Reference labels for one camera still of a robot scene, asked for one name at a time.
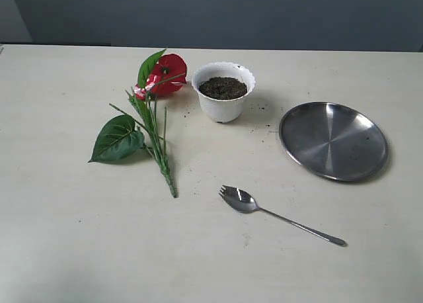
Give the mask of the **dark soil in pot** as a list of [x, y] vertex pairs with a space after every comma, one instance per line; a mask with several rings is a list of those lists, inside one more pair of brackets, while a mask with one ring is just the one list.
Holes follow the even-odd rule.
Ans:
[[238, 99], [247, 94], [247, 85], [232, 77], [212, 77], [199, 86], [201, 94], [217, 100]]

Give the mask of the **stainless steel spork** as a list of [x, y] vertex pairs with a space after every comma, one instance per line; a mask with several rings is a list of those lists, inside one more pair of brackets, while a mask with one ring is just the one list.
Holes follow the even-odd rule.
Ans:
[[315, 230], [313, 228], [307, 227], [303, 224], [297, 223], [293, 220], [290, 220], [286, 217], [280, 216], [279, 214], [276, 214], [274, 212], [271, 212], [265, 208], [262, 208], [258, 205], [258, 203], [255, 201], [255, 199], [246, 191], [231, 187], [228, 185], [223, 185], [219, 190], [219, 196], [234, 210], [243, 213], [243, 214], [252, 214], [253, 212], [263, 212], [270, 216], [273, 216], [275, 218], [278, 218], [288, 224], [291, 224], [292, 226], [295, 226], [299, 229], [302, 229], [306, 232], [309, 232], [310, 234], [313, 234], [314, 236], [317, 236], [318, 238], [321, 238], [325, 241], [328, 241], [330, 243], [333, 243], [340, 247], [346, 247], [348, 244], [343, 239], [328, 235], [326, 233], [320, 232], [318, 230]]

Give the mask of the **red artificial flower with leaves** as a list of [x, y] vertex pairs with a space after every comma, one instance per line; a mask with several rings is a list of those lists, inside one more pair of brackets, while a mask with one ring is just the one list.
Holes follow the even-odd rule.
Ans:
[[98, 133], [89, 162], [120, 161], [144, 150], [155, 160], [171, 196], [176, 198], [167, 149], [168, 110], [163, 109], [163, 125], [159, 126], [157, 100], [179, 91], [186, 84], [187, 71], [186, 62], [177, 54], [168, 54], [166, 49], [147, 57], [139, 67], [135, 86], [126, 91], [128, 102], [139, 117], [110, 104], [120, 114]]

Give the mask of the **white plastic flower pot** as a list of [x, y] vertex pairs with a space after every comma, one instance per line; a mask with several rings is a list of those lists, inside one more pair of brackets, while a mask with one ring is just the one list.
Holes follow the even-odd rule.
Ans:
[[[200, 85], [214, 77], [234, 78], [247, 86], [247, 92], [236, 99], [215, 99], [200, 91]], [[252, 93], [256, 80], [252, 72], [239, 64], [232, 62], [212, 62], [198, 68], [191, 85], [198, 94], [200, 107], [208, 118], [218, 123], [228, 123], [238, 118], [244, 107], [244, 102]]]

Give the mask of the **round stainless steel plate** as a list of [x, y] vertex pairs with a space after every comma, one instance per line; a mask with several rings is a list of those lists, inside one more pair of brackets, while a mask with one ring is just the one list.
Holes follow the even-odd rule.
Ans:
[[336, 103], [310, 102], [285, 113], [278, 128], [288, 155], [325, 179], [354, 183], [376, 175], [389, 158], [381, 129], [362, 113]]

